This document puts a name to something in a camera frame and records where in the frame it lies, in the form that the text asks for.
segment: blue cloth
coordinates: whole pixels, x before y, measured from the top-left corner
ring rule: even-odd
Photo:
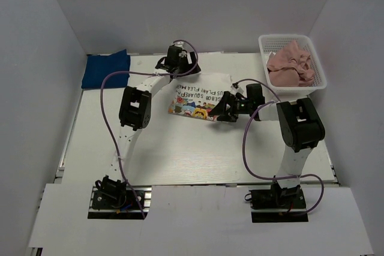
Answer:
[[[127,55],[127,49],[115,54],[88,56],[82,81],[82,89],[99,89],[108,74],[116,71],[129,71],[131,57]],[[129,74],[112,76],[107,80],[104,88],[126,87]]]

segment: cable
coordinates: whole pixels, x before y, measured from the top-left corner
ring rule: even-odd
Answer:
[[[125,207],[123,207],[123,208],[121,208],[121,209],[118,209],[118,210],[116,211],[116,214],[119,214],[119,213],[121,213],[121,212],[123,212],[123,211],[126,211],[126,210],[129,209],[130,207],[132,207],[132,204],[128,204],[128,205],[126,205]]]
[[[259,175],[255,174],[255,173],[253,173],[252,170],[249,168],[249,166],[247,164],[247,159],[245,157],[245,143],[247,141],[248,130],[250,129],[251,123],[252,123],[253,119],[255,118],[255,116],[257,115],[257,113],[260,111],[260,109],[262,109],[265,106],[268,106],[270,104],[273,104],[273,103],[274,103],[274,101],[270,101],[270,102],[267,102],[267,103],[265,103],[263,105],[258,106],[256,111],[252,114],[250,120],[247,122],[247,125],[245,126],[244,135],[243,135],[243,138],[242,138],[242,160],[244,162],[245,169],[247,169],[249,174],[251,174],[253,177],[258,178],[260,180],[276,181],[276,180],[295,179],[298,176],[282,176],[282,177],[263,177],[263,176],[259,176]],[[306,178],[306,177],[315,177],[317,180],[319,180],[319,182],[321,184],[321,187],[322,187],[322,190],[321,190],[321,193],[320,193],[320,197],[316,201],[316,203],[311,208],[309,208],[307,211],[305,211],[304,213],[296,214],[296,216],[300,216],[302,214],[306,214],[306,213],[309,213],[309,212],[313,211],[319,205],[319,203],[322,201],[322,198],[323,198],[323,195],[324,195],[324,182],[323,182],[323,180],[320,177],[318,177],[318,175],[315,175],[315,174],[305,174],[305,175],[301,175],[300,176],[300,178]]]
[[[140,211],[142,213],[143,219],[145,219],[145,214],[144,214],[143,207],[142,207],[142,205],[140,203],[140,200],[137,198],[136,191],[134,190],[132,185],[129,183],[127,177],[125,177],[124,169],[122,168],[122,163],[121,163],[121,155],[120,155],[119,146],[118,146],[118,143],[116,141],[115,135],[113,135],[113,131],[112,131],[112,129],[111,129],[109,123],[108,123],[106,112],[104,110],[104,101],[103,101],[104,87],[105,87],[105,84],[106,84],[108,79],[110,79],[112,76],[119,75],[119,74],[137,74],[137,75],[146,75],[146,76],[186,76],[186,75],[190,74],[197,67],[197,64],[198,64],[198,61],[199,61],[199,55],[197,54],[196,49],[194,48],[194,46],[191,43],[189,43],[188,41],[186,41],[186,40],[175,40],[173,43],[179,42],[179,41],[183,41],[183,42],[187,43],[192,48],[193,52],[196,55],[196,62],[195,62],[195,64],[187,72],[185,72],[185,73],[160,73],[160,74],[155,74],[155,73],[142,73],[142,72],[135,72],[135,71],[117,71],[117,72],[114,72],[114,73],[111,73],[111,74],[107,75],[106,78],[104,78],[104,80],[103,80],[103,82],[101,84],[101,88],[100,88],[101,114],[103,115],[104,122],[105,122],[106,127],[107,127],[107,129],[109,131],[109,134],[110,134],[110,136],[112,138],[113,144],[115,145],[116,154],[117,154],[118,162],[119,162],[120,173],[121,173],[121,176],[122,176],[123,180],[127,184],[127,186],[132,190],[134,198],[136,199],[136,202],[137,202],[137,204],[139,206],[139,209],[140,209]]]
[[[248,193],[248,194],[246,194],[246,195],[244,196],[244,200],[245,200],[245,201],[251,201],[251,200],[252,200],[252,193]]]
[[[261,81],[258,81],[258,80],[256,80],[256,79],[252,79],[252,78],[244,78],[244,79],[241,79],[241,80],[239,80],[239,81],[237,81],[237,82],[234,82],[234,85],[238,85],[240,82],[244,82],[244,81],[254,81],[254,82],[258,82],[258,84],[263,85],[265,88],[267,88],[269,91],[271,91],[272,94],[276,97],[276,99],[279,100],[279,102],[281,102],[280,97],[276,94],[276,92],[274,92],[274,91],[272,90],[272,88],[270,88],[267,84],[264,84],[264,83],[262,83]]]

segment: pink towel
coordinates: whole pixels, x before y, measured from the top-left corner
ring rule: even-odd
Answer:
[[[301,50],[296,40],[271,53],[267,68],[271,83],[277,87],[311,86],[314,71],[310,67],[311,55]]]

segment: black bracket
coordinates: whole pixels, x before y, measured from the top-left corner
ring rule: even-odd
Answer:
[[[260,84],[249,84],[247,88],[247,97],[240,93],[236,95],[225,91],[220,102],[208,113],[209,116],[218,115],[217,121],[236,122],[238,115],[252,114],[258,106],[265,103],[262,86]],[[256,115],[255,120],[260,120],[259,115]]]
[[[324,139],[323,123],[309,98],[298,99],[296,104],[278,103],[277,113],[283,140],[295,152],[315,148]]]
[[[147,127],[151,119],[151,101],[150,92],[127,86],[124,89],[119,111],[121,126],[128,125],[133,128],[133,131]],[[133,106],[132,103],[139,103],[139,105]]]
[[[120,202],[125,201],[127,196],[127,184],[125,182],[120,180],[113,181],[108,176],[105,176],[102,181],[96,181],[95,186],[109,204],[118,206]]]
[[[167,56],[160,58],[157,62],[156,69],[163,69],[168,73],[186,73],[196,64],[196,55],[194,52],[190,52],[190,58],[191,63],[188,62],[187,51],[183,50],[181,47],[171,45],[168,48]],[[201,69],[197,64],[190,74],[196,74],[200,71]]]

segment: plastic basket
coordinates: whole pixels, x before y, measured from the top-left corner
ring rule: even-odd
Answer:
[[[271,84],[268,75],[266,64],[269,59],[270,52],[278,52],[285,45],[289,44],[292,40],[296,40],[299,47],[311,54],[311,68],[314,70],[314,82],[308,87],[276,87]],[[278,95],[308,95],[315,90],[326,88],[326,79],[323,68],[320,64],[317,53],[313,47],[312,41],[305,35],[296,34],[269,34],[259,37],[260,52],[262,55],[263,67],[265,72],[266,81]]]

